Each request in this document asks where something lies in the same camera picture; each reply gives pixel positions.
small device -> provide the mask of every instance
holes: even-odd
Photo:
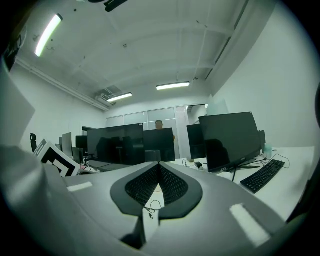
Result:
[[[198,167],[198,169],[199,169],[200,167],[202,167],[202,163],[200,163],[200,162],[194,162],[194,165],[195,165],[196,167]]]

white sticker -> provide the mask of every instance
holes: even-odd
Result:
[[[271,238],[270,234],[259,225],[241,204],[231,206],[230,212],[255,247],[259,247]]]
[[[74,192],[74,191],[78,191],[78,190],[83,190],[83,189],[86,189],[86,188],[90,188],[92,187],[92,183],[91,182],[86,182],[86,183],[82,183],[82,184],[79,184],[79,185],[74,185],[74,186],[68,186],[67,189],[70,191],[70,192]]]
[[[53,161],[53,165],[58,167],[61,170],[60,175],[62,177],[65,177],[67,175],[67,172],[69,169],[65,167],[62,163],[60,163],[57,159]]]

black mesh panel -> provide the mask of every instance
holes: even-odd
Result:
[[[125,186],[127,194],[142,206],[145,206],[149,201],[159,183],[157,169],[158,165],[133,179]]]
[[[167,206],[183,197],[188,191],[188,184],[177,175],[160,166],[159,185],[163,192],[164,204]]]

office chair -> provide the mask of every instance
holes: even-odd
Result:
[[[31,148],[32,148],[32,153],[34,153],[37,149],[37,136],[34,133],[30,133],[30,140],[31,140]]]

black monitor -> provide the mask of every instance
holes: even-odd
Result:
[[[199,117],[208,170],[235,167],[260,150],[260,138],[251,112]]]
[[[62,137],[59,137],[60,150],[62,151]]]
[[[61,150],[61,145],[60,145],[60,144],[55,144],[55,146],[56,146],[59,150]]]
[[[89,159],[110,164],[110,170],[142,164],[145,162],[144,125],[88,130],[87,146]]]
[[[72,147],[72,154],[73,154],[73,160],[78,164],[82,164],[82,162],[84,161],[83,148]]]
[[[261,144],[262,153],[264,153],[265,152],[265,144],[266,144],[266,133],[265,133],[265,130],[260,130],[259,131],[259,137],[260,137],[260,144]]]
[[[161,161],[164,162],[176,160],[174,133],[172,128],[145,130],[143,137],[145,150],[159,150],[161,153]]]
[[[62,152],[68,157],[72,157],[71,132],[62,135]]]
[[[75,136],[75,146],[83,151],[88,151],[88,136]]]
[[[190,152],[192,159],[199,159],[206,157],[206,149],[204,136],[200,124],[193,124],[186,126],[189,136]]]

